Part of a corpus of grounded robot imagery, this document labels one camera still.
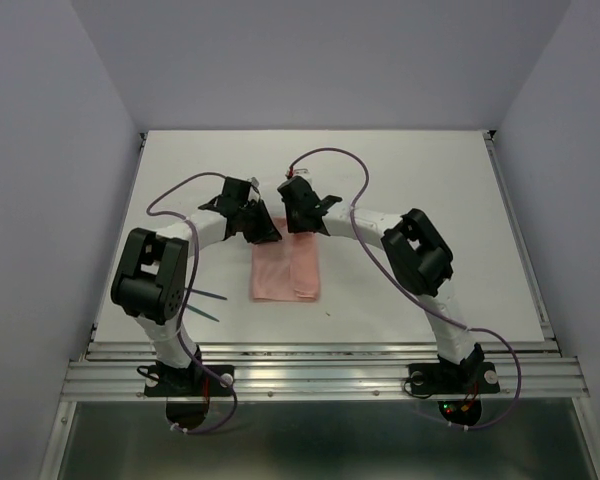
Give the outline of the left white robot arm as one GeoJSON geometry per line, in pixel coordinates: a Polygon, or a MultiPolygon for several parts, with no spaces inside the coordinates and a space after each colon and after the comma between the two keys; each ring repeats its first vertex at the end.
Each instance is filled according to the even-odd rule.
{"type": "Polygon", "coordinates": [[[175,222],[157,231],[132,229],[125,241],[111,286],[111,300],[142,327],[169,367],[168,382],[179,393],[195,392],[203,371],[198,345],[183,327],[201,251],[233,236],[252,245],[278,242],[282,236],[261,198],[255,179],[224,176],[221,192],[191,214],[157,209],[150,217],[175,222]]]}

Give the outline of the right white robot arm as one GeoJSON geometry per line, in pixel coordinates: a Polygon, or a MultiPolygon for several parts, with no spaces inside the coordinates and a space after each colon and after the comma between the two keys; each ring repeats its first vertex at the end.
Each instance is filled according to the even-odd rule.
{"type": "Polygon", "coordinates": [[[278,193],[291,233],[350,238],[365,250],[382,250],[391,268],[390,282],[425,311],[443,362],[443,384],[462,390],[475,380],[475,365],[484,360],[484,353],[469,328],[451,317],[459,311],[450,283],[453,253],[423,211],[388,214],[346,206],[333,195],[321,199],[302,176],[283,182],[278,193]]]}

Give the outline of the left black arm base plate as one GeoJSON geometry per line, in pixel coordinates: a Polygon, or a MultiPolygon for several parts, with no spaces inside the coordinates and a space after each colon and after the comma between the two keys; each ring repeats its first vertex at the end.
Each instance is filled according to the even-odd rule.
{"type": "Polygon", "coordinates": [[[176,369],[156,362],[141,365],[136,368],[136,372],[144,378],[144,395],[149,398],[231,396],[228,387],[195,365],[176,369]]]}

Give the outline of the pink satin napkin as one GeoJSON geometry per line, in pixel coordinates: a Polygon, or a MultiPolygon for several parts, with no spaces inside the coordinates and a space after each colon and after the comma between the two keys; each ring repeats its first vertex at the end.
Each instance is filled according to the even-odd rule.
{"type": "Polygon", "coordinates": [[[277,242],[252,247],[250,297],[265,302],[316,302],[321,294],[319,249],[313,233],[291,234],[275,217],[277,242]]]}

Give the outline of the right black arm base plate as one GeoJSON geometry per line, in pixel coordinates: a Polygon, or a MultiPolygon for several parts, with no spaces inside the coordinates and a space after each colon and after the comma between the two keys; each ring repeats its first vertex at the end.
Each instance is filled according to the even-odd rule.
{"type": "Polygon", "coordinates": [[[500,392],[495,366],[482,362],[472,373],[441,363],[412,363],[407,366],[406,386],[416,396],[497,394],[500,392]]]}

